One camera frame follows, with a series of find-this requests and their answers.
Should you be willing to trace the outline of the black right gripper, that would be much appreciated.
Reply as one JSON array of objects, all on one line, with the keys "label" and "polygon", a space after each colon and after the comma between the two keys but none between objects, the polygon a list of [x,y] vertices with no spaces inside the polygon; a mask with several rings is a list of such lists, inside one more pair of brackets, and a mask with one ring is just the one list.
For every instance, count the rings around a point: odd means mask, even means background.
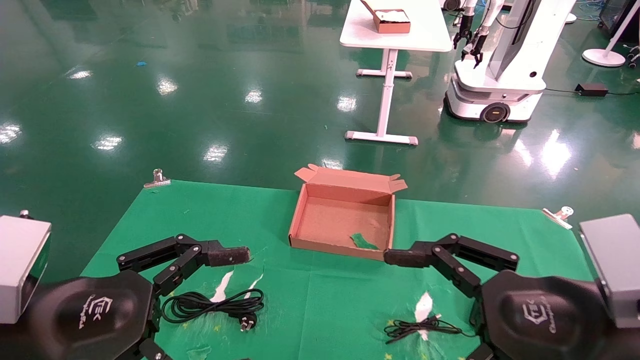
[{"label": "black right gripper", "polygon": [[637,360],[638,328],[619,328],[594,282],[501,271],[481,287],[467,360]]}]

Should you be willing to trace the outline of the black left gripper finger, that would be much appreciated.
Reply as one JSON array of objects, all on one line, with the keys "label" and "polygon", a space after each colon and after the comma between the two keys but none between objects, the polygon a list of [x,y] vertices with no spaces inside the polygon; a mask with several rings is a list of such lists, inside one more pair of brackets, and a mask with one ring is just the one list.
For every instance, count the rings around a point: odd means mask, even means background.
[{"label": "black left gripper finger", "polygon": [[128,251],[117,257],[119,271],[142,272],[166,264],[153,278],[157,296],[169,296],[199,268],[246,264],[250,249],[224,247],[217,240],[199,241],[178,234]]}]

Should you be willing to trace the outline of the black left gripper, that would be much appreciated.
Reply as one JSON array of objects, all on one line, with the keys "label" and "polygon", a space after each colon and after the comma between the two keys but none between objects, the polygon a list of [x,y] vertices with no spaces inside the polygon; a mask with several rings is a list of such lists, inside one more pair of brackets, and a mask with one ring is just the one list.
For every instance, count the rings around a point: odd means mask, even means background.
[{"label": "black left gripper", "polygon": [[10,325],[12,360],[173,360],[155,341],[160,301],[126,270],[39,285]]}]

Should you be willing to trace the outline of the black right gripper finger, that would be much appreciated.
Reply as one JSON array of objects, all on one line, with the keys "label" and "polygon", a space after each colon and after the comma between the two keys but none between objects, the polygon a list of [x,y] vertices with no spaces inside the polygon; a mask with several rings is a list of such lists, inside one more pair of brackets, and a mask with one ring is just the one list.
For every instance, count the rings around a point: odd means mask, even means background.
[{"label": "black right gripper finger", "polygon": [[388,249],[384,262],[406,268],[435,268],[464,296],[479,296],[482,281],[459,259],[492,271],[516,271],[519,256],[502,248],[459,234],[448,234],[433,242],[416,241],[409,249]]}]

